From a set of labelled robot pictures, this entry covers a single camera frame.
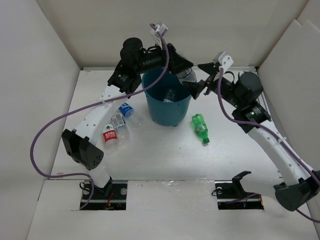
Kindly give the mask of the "black cap clear bottle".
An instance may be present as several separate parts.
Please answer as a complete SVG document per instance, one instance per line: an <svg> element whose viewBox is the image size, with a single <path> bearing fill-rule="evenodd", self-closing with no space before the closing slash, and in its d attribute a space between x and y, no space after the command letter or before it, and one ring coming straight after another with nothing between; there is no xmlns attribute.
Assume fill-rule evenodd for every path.
<svg viewBox="0 0 320 240"><path fill-rule="evenodd" d="M181 84L183 84L183 82L189 82L189 83L197 82L196 74L192 68L186 69L178 73L176 76Z"/></svg>

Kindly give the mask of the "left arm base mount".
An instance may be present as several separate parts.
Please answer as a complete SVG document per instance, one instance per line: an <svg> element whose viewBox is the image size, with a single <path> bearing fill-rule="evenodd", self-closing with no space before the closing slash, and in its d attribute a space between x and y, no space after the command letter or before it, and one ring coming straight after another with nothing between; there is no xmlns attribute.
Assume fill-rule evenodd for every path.
<svg viewBox="0 0 320 240"><path fill-rule="evenodd" d="M127 208L128 181L114 181L106 193L94 187L88 181L80 182L81 200L79 208L82 211L125 211Z"/></svg>

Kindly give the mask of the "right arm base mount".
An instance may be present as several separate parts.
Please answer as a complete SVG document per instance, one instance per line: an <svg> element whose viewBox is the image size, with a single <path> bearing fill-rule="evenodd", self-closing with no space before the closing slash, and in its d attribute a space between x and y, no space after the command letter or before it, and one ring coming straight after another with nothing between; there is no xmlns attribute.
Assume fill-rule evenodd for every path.
<svg viewBox="0 0 320 240"><path fill-rule="evenodd" d="M211 195L216 197L218 210L264 210L260 194L246 192L241 180L250 171L243 171L231 180L216 180Z"/></svg>

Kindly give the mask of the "clear water bottle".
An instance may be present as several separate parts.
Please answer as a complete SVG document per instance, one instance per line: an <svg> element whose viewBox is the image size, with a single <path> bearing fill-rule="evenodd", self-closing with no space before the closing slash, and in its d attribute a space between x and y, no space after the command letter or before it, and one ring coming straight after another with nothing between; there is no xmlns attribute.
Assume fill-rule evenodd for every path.
<svg viewBox="0 0 320 240"><path fill-rule="evenodd" d="M176 89L169 88L163 97L164 103L175 103L179 101L179 93Z"/></svg>

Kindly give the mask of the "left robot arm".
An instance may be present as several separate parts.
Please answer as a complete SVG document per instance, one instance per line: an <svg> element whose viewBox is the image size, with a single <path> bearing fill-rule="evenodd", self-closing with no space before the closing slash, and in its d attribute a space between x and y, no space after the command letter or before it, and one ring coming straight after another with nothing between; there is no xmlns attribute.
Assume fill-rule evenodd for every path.
<svg viewBox="0 0 320 240"><path fill-rule="evenodd" d="M120 61L107 81L100 101L90 107L90 112L77 127L73 130L65 129L61 135L66 153L84 167L98 197L107 198L112 191L112 178L101 164L104 152L96 145L116 108L140 93L137 89L142 83L141 74L162 70L158 78L142 88L142 92L147 92L166 73L176 75L192 67L193 63L179 54L171 43L161 41L145 49L142 41L136 37L123 42Z"/></svg>

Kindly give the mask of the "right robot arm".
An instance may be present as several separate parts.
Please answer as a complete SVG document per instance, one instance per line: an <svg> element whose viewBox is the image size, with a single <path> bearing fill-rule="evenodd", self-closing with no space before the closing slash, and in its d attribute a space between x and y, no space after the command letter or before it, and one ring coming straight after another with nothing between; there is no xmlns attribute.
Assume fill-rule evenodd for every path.
<svg viewBox="0 0 320 240"><path fill-rule="evenodd" d="M201 92L217 95L223 115L264 150L282 176L282 182L269 187L266 194L286 210L298 211L320 192L320 172L307 165L285 138L271 129L271 116L257 100L264 90L260 78L245 71L229 81L218 63L201 64L199 68L209 75L206 80L182 84L194 99Z"/></svg>

